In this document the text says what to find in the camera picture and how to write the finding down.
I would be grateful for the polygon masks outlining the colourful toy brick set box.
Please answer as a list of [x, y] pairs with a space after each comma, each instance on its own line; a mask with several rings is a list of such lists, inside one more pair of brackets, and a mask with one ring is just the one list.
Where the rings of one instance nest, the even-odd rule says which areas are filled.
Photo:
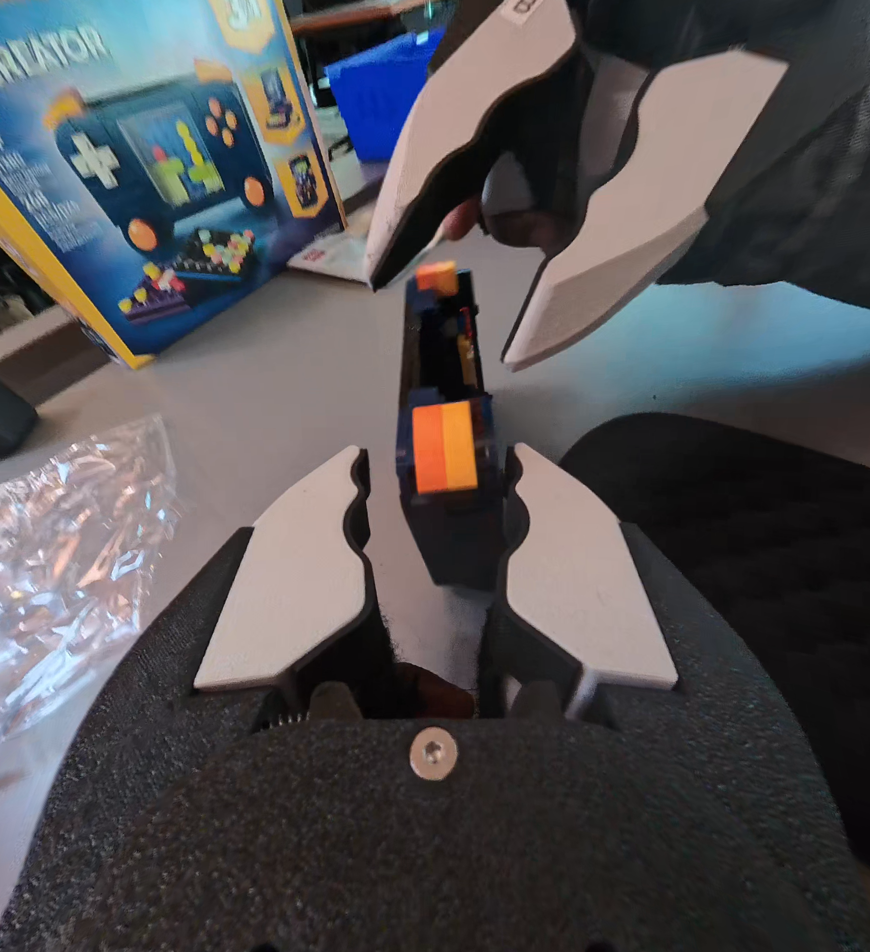
[[345, 228], [283, 2], [0, 2], [0, 245], [113, 360]]

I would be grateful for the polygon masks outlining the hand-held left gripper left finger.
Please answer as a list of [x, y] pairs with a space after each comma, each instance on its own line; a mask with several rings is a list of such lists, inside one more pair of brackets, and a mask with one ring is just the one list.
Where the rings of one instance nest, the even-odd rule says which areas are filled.
[[366, 554], [370, 491], [368, 452], [346, 446], [256, 520], [196, 692], [310, 696], [326, 682], [393, 692], [394, 649]]

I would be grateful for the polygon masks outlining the dark blue toy brick model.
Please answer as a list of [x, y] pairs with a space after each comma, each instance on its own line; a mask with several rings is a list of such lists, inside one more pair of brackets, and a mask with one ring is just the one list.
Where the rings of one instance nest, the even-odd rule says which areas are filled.
[[395, 470], [432, 582], [489, 591], [503, 552], [503, 478], [472, 274], [420, 265], [405, 284]]

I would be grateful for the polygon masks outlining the large clear plastic bag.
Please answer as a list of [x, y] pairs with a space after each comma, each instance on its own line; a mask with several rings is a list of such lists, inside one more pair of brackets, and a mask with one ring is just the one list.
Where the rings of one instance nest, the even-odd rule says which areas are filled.
[[66, 704], [137, 639], [178, 519], [158, 414], [0, 483], [0, 744]]

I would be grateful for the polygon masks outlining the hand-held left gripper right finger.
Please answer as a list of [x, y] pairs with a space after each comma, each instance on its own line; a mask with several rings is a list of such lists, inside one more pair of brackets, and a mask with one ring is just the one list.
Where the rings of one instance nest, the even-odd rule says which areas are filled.
[[592, 490], [524, 443], [505, 461], [505, 549], [484, 626], [484, 717], [528, 684], [568, 720], [600, 687], [670, 691], [679, 673], [621, 522]]

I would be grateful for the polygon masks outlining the black wrist rest cushion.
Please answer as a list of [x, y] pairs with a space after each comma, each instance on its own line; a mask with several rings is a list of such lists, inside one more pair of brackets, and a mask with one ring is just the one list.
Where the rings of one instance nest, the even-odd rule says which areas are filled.
[[642, 530], [745, 641], [870, 866], [870, 468], [671, 413], [603, 423], [560, 467]]

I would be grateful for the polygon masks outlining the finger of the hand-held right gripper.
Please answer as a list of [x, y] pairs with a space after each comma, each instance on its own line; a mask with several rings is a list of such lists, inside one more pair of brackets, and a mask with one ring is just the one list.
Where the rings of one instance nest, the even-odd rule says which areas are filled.
[[548, 77], [576, 44], [567, 2], [456, 3], [377, 196], [366, 248], [372, 290], [480, 190], [508, 136], [502, 103]]
[[502, 363], [518, 371], [568, 349], [686, 253], [786, 70], [784, 61], [729, 51], [656, 74], [637, 104], [629, 159], [591, 195], [573, 241], [539, 270]]

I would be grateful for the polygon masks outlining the person's right hand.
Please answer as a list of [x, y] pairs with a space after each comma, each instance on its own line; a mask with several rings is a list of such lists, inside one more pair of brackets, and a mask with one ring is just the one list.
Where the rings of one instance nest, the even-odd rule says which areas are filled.
[[457, 242], [480, 231], [496, 243], [509, 247], [533, 247], [550, 256], [561, 250], [574, 234], [574, 223], [546, 210], [523, 209], [489, 213], [481, 199], [471, 197], [441, 221], [441, 236]]

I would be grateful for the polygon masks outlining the white instruction booklet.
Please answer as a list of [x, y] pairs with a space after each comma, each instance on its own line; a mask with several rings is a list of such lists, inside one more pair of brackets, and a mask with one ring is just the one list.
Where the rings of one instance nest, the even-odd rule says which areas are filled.
[[291, 257], [286, 268], [366, 287], [369, 284], [366, 253], [371, 209], [362, 211], [367, 215], [353, 216], [344, 231], [315, 240]]

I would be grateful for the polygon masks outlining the blue plastic bin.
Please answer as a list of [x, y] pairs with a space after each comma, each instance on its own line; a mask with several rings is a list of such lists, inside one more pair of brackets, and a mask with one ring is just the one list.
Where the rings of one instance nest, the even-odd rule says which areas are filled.
[[325, 66], [330, 90], [362, 163], [390, 160], [445, 28], [408, 32]]

